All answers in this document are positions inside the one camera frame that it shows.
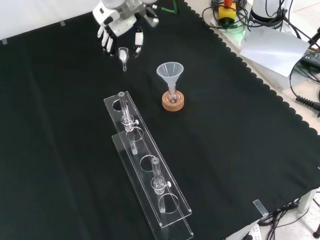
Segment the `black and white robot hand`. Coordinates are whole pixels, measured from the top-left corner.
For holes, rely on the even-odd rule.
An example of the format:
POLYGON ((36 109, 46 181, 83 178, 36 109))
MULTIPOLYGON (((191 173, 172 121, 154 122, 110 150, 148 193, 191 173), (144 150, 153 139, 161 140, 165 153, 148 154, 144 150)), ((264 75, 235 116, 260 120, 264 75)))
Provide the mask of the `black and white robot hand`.
POLYGON ((92 14, 99 24, 96 37, 101 40, 105 54, 116 53, 118 37, 128 32, 137 22, 145 6, 140 0, 101 0, 92 14))

